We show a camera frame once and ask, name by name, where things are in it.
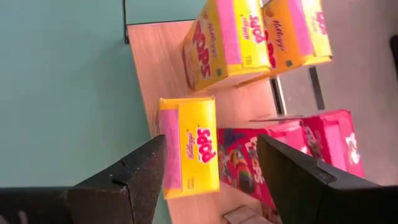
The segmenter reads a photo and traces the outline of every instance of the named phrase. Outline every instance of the yellow cereal box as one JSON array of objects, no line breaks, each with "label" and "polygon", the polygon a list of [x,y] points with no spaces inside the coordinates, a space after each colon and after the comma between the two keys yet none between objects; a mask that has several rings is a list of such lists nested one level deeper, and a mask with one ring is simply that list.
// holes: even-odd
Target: yellow cereal box
[{"label": "yellow cereal box", "polygon": [[246,83],[331,61],[321,0],[271,0],[262,15],[272,70]]},{"label": "yellow cereal box", "polygon": [[159,114],[167,140],[165,199],[219,191],[214,98],[160,99]]},{"label": "yellow cereal box", "polygon": [[193,90],[269,71],[259,0],[208,0],[183,41],[183,61]]}]

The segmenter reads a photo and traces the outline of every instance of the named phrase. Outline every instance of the cereal box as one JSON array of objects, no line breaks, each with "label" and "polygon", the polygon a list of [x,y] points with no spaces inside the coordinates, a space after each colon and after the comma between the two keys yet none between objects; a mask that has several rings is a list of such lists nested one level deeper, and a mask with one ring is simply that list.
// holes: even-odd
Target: cereal box
[{"label": "cereal box", "polygon": [[331,61],[321,0],[271,0],[261,10],[272,70],[246,83]]},{"label": "cereal box", "polygon": [[259,0],[207,0],[183,41],[183,62],[195,91],[269,71]]},{"label": "cereal box", "polygon": [[214,98],[160,99],[159,114],[165,199],[219,191]]},{"label": "cereal box", "polygon": [[310,155],[300,120],[263,128],[218,128],[220,180],[275,208],[257,158],[259,134],[270,135]]},{"label": "cereal box", "polygon": [[311,155],[350,174],[364,177],[362,160],[349,110],[319,111],[315,114],[281,116],[260,121],[300,119]]}]

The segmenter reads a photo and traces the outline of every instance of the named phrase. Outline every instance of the teal wall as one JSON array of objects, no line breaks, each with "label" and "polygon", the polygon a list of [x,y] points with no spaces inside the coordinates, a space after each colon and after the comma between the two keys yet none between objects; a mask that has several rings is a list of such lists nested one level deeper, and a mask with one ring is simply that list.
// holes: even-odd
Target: teal wall
[{"label": "teal wall", "polygon": [[[193,19],[203,3],[127,0],[127,21]],[[121,1],[0,0],[0,187],[74,185],[149,138]]]}]

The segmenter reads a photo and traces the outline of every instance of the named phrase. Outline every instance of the gray floor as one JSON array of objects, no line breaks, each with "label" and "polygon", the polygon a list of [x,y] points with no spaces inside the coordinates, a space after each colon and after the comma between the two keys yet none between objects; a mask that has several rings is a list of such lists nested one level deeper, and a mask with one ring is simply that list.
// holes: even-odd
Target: gray floor
[{"label": "gray floor", "polygon": [[[333,62],[317,67],[326,109],[351,110],[366,178],[398,184],[397,0],[323,0]],[[287,112],[316,109],[308,68],[280,76]]]}]

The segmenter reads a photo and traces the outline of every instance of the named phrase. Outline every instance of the wooden tabletop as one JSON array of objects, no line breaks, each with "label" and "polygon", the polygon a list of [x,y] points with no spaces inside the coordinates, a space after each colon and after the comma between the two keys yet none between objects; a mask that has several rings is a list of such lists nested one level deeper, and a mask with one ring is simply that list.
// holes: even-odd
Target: wooden tabletop
[{"label": "wooden tabletop", "polygon": [[[217,126],[228,127],[276,114],[268,80],[224,91],[193,93],[182,62],[182,40],[192,21],[129,25],[147,121],[152,137],[160,134],[159,98],[216,97]],[[221,183],[220,192],[168,200],[173,223],[220,223],[221,214],[246,204],[258,212],[259,201]]]}]

